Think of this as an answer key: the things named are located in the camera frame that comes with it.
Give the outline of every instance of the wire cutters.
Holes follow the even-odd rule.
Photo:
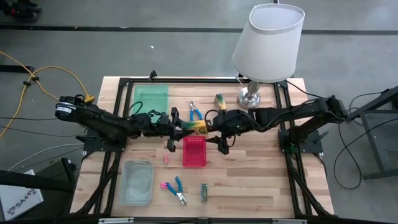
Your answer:
[[[187,199],[185,199],[185,196],[182,194],[182,184],[181,181],[178,177],[175,177],[175,181],[177,182],[178,185],[178,192],[171,186],[171,184],[169,182],[166,182],[167,188],[175,195],[178,197],[178,199],[180,200],[180,202],[183,205],[186,205]]]
[[[200,111],[199,111],[198,108],[193,104],[193,101],[192,101],[192,100],[189,102],[189,106],[191,107],[191,112],[190,112],[191,121],[193,121],[193,112],[196,112],[197,115],[198,115],[198,117],[199,117],[199,119],[200,119],[200,120],[203,120],[203,117],[201,116]]]

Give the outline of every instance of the wooden tabletop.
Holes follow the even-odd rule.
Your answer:
[[[104,77],[98,97],[98,106],[112,113],[120,77]],[[305,90],[301,78],[291,78],[290,82]],[[240,85],[235,84],[198,84],[168,83],[169,110],[177,107],[180,118],[189,120],[189,101],[193,100],[203,113],[216,109],[214,97],[222,93],[227,109],[241,109],[236,104]],[[276,107],[275,93],[272,85],[262,84],[260,107]],[[293,105],[307,100],[306,94],[289,86],[290,99]],[[210,113],[208,119],[215,116]],[[115,191],[112,216],[114,217],[230,217],[230,218],[289,218],[294,217],[292,199],[289,190],[286,163],[280,152],[278,128],[266,133],[255,131],[236,138],[235,145],[229,149],[227,156],[218,152],[217,145],[207,143],[207,166],[202,169],[182,167],[182,143],[176,142],[175,153],[165,148],[165,139],[139,138],[129,139],[119,166],[119,176]],[[164,155],[169,163],[165,164]],[[89,199],[97,187],[103,152],[94,152],[86,158],[80,170],[71,212],[77,211]],[[118,202],[121,172],[124,162],[128,160],[148,160],[155,167],[152,201],[146,207],[128,207]],[[307,184],[318,201],[333,213],[328,184],[321,162],[312,154],[303,155],[303,164]],[[188,205],[183,206],[171,192],[159,187],[161,182],[175,184],[179,176]],[[200,200],[200,184],[208,184],[208,201]],[[105,207],[108,187],[104,191]],[[298,190],[300,208],[304,211],[302,193]]]

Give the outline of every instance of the gray floor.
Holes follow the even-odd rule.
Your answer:
[[[260,0],[42,0],[44,7],[38,24],[72,26],[137,27],[228,27],[242,28],[253,6]],[[397,30],[398,1],[395,0],[281,0],[306,12],[305,29]],[[0,21],[12,22],[1,15]],[[139,33],[139,32],[43,32],[0,30],[0,49],[26,65],[37,68],[59,65],[78,74],[91,94],[98,96],[105,75],[224,76],[236,71],[231,54],[239,34]],[[305,79],[307,90],[321,96],[336,95],[348,106],[362,93],[382,91],[398,83],[397,36],[304,35],[295,77]],[[0,57],[0,63],[12,63]],[[17,108],[24,74],[0,75],[2,116],[12,116]],[[81,93],[68,74],[49,70],[40,74],[42,84],[56,96]],[[360,98],[360,106],[371,97]],[[25,95],[20,117],[53,117],[55,101],[37,85]],[[7,120],[0,120],[5,126]],[[61,121],[14,121],[13,128],[72,135],[82,132],[76,124]],[[333,178],[333,161],[343,145],[335,125],[322,131],[328,183],[335,213],[341,217],[396,222],[398,220],[398,177],[363,183],[356,190],[345,190]],[[362,127],[342,125],[346,142],[361,133]],[[27,156],[59,144],[78,143],[74,138],[56,138],[9,130],[0,140],[0,169],[8,169]],[[46,152],[23,163],[24,166],[71,151],[78,147]],[[376,171],[369,143],[362,138],[351,150],[363,172]],[[68,155],[80,166],[81,152]],[[47,162],[33,168],[38,171]],[[338,161],[337,175],[352,186],[358,171],[347,153]]]

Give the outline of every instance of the white lampshade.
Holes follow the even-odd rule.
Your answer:
[[[255,6],[232,60],[243,76],[256,82],[279,82],[293,75],[304,11],[286,4]]]

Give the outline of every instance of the red basket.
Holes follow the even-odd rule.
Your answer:
[[[187,136],[183,139],[182,166],[206,166],[206,137]]]

